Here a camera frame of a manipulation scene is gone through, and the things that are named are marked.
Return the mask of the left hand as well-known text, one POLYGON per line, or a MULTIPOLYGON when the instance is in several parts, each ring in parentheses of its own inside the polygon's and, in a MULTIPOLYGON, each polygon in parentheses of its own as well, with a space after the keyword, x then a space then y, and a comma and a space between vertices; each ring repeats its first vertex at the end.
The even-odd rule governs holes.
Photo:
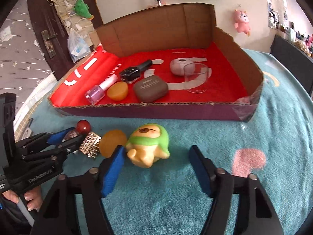
MULTIPOLYGON (((8 190, 4 192, 2 195, 7 200, 15 204, 19 203, 18 195, 12 190, 8 190)), ((38 186, 36 188, 33 188, 32 190, 29 190, 28 192, 24 194, 24 198, 28 202, 27 203, 28 211, 32 211, 32 210, 39 211, 43 203, 41 187, 38 186)))

